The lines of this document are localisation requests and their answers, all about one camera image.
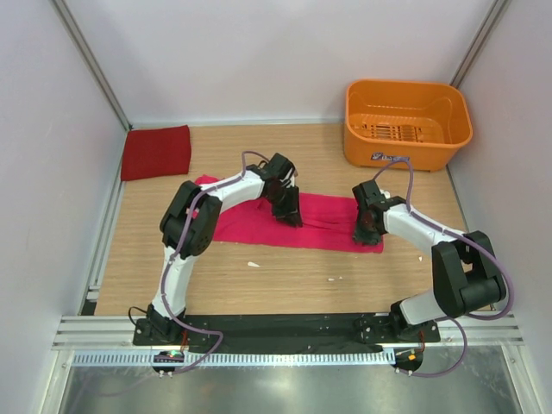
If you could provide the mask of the pink t shirt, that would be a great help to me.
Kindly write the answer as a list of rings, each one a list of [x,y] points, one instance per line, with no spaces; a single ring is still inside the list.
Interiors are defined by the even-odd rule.
[[[213,239],[284,248],[312,248],[351,253],[380,253],[383,243],[362,246],[353,241],[357,203],[353,198],[299,192],[301,228],[274,216],[261,196],[263,181],[254,171],[218,180],[201,176],[195,183],[222,202]]]

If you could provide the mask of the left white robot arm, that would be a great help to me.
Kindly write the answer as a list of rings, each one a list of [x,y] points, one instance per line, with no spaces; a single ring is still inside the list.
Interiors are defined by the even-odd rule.
[[[160,222],[164,246],[158,291],[135,326],[134,343],[176,343],[185,329],[186,295],[195,263],[213,241],[221,214],[249,201],[265,199],[273,217],[303,225],[297,169],[284,155],[242,166],[236,175],[207,185],[184,182]]]

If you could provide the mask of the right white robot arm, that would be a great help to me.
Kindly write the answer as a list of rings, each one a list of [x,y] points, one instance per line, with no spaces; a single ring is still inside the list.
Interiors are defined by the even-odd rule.
[[[420,213],[406,199],[388,197],[373,179],[352,189],[357,203],[353,240],[376,245],[398,236],[431,258],[432,288],[390,307],[392,337],[409,341],[425,324],[465,316],[505,299],[507,285],[489,238],[462,234]]]

